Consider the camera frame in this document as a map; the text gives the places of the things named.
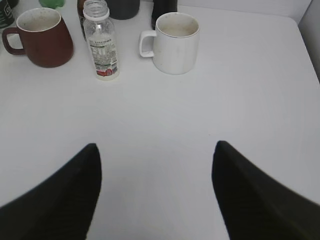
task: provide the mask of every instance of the mug handle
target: mug handle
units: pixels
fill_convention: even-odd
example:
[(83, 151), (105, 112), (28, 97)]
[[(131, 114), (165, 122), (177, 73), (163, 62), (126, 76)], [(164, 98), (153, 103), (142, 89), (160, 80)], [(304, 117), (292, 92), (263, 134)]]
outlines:
[(139, 40), (139, 51), (140, 51), (141, 57), (151, 58), (155, 55), (154, 51), (142, 51), (142, 43), (146, 37), (156, 37), (156, 36), (157, 36), (157, 33), (154, 30), (147, 30), (147, 31), (141, 32), (140, 40)]
[(4, 48), (8, 51), (8, 53), (13, 55), (25, 55), (26, 51), (24, 48), (17, 49), (10, 46), (10, 43), (8, 41), (8, 34), (19, 34), (17, 27), (8, 27), (3, 30), (2, 32), (2, 41)]

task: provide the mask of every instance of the brown mug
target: brown mug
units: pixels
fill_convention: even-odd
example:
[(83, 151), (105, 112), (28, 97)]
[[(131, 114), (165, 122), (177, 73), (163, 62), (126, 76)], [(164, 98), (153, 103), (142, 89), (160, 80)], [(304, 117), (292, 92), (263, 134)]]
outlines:
[[(19, 34), (23, 48), (12, 48), (8, 34)], [(22, 13), (16, 20), (16, 27), (4, 29), (2, 40), (10, 54), (27, 55), (31, 62), (44, 68), (61, 66), (74, 53), (74, 44), (62, 16), (46, 7)]]

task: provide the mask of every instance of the black object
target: black object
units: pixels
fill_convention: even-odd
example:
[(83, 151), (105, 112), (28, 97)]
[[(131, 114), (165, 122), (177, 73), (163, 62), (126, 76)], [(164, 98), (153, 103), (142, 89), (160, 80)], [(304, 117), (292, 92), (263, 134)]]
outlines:
[(113, 19), (131, 19), (139, 12), (140, 0), (106, 0)]
[(13, 9), (19, 3), (19, 0), (7, 0), (7, 1), (8, 1), (8, 4), (10, 5), (11, 9)]
[(101, 181), (99, 151), (89, 144), (47, 180), (0, 208), (0, 239), (85, 240)]
[(154, 30), (157, 19), (166, 13), (178, 11), (178, 0), (153, 0), (153, 11), (151, 15), (151, 26)]
[(81, 31), (82, 31), (82, 35), (84, 40), (86, 40), (86, 34), (85, 34), (85, 29), (84, 29), (84, 22), (85, 22), (85, 16), (84, 16), (84, 4), (85, 4), (86, 0), (77, 0), (76, 3), (76, 9), (78, 12), (78, 17), (79, 17), (79, 21), (80, 21), (80, 27), (81, 27)]
[(231, 240), (320, 240), (320, 206), (272, 179), (225, 141), (215, 148), (212, 182)]
[(0, 1), (0, 29), (6, 28), (15, 22), (14, 15), (7, 0)]

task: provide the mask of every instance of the mug rim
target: mug rim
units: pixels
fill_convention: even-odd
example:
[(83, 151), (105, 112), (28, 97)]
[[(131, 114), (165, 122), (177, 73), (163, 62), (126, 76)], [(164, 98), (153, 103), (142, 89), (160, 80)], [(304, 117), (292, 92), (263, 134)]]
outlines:
[[(159, 21), (160, 21), (162, 18), (164, 18), (166, 15), (173, 15), (173, 14), (185, 15), (185, 16), (187, 16), (187, 17), (192, 18), (192, 19), (198, 24), (198, 29), (197, 29), (194, 33), (192, 33), (192, 34), (190, 34), (190, 35), (187, 35), (187, 36), (173, 36), (173, 35), (170, 35), (170, 34), (167, 34), (167, 33), (163, 32), (163, 31), (161, 31), (160, 28), (159, 28)], [(158, 31), (159, 31), (160, 33), (162, 33), (162, 34), (164, 34), (164, 35), (166, 35), (166, 36), (168, 36), (168, 37), (175, 38), (175, 39), (190, 38), (190, 37), (198, 34), (199, 31), (200, 31), (200, 24), (199, 24), (198, 20), (197, 20), (194, 16), (191, 16), (191, 15), (189, 15), (189, 14), (187, 14), (187, 13), (184, 13), (184, 12), (178, 12), (178, 11), (171, 11), (171, 12), (167, 12), (167, 13), (162, 14), (162, 15), (161, 15), (160, 17), (158, 17), (158, 19), (156, 20), (156, 22), (155, 22), (155, 27), (156, 27), (156, 29), (158, 29)]]
[[(41, 10), (41, 9), (46, 9), (46, 10), (49, 10), (49, 11), (52, 11), (52, 12), (55, 12), (59, 15), (59, 20), (57, 21), (57, 23), (47, 29), (44, 29), (44, 30), (37, 30), (37, 31), (33, 31), (33, 30), (26, 30), (24, 29), (23, 27), (19, 26), (19, 20), (21, 17), (23, 17), (24, 15), (30, 13), (30, 12), (33, 12), (33, 11), (38, 11), (38, 10)], [(60, 14), (60, 12), (58, 12), (57, 10), (55, 9), (52, 9), (52, 8), (49, 8), (49, 7), (37, 7), (37, 8), (32, 8), (32, 9), (29, 9), (23, 13), (20, 14), (20, 16), (16, 19), (16, 27), (19, 28), (21, 31), (24, 31), (24, 32), (28, 32), (28, 33), (41, 33), (41, 32), (45, 32), (45, 31), (48, 31), (50, 29), (53, 29), (55, 28), (60, 22), (61, 22), (61, 19), (62, 19), (62, 16)]]

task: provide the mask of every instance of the bottle neck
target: bottle neck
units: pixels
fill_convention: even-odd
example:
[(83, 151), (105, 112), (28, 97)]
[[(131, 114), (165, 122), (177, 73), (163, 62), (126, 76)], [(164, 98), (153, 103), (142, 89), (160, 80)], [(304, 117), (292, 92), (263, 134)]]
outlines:
[(104, 21), (109, 17), (109, 8), (105, 0), (86, 0), (83, 6), (83, 15), (94, 22)]

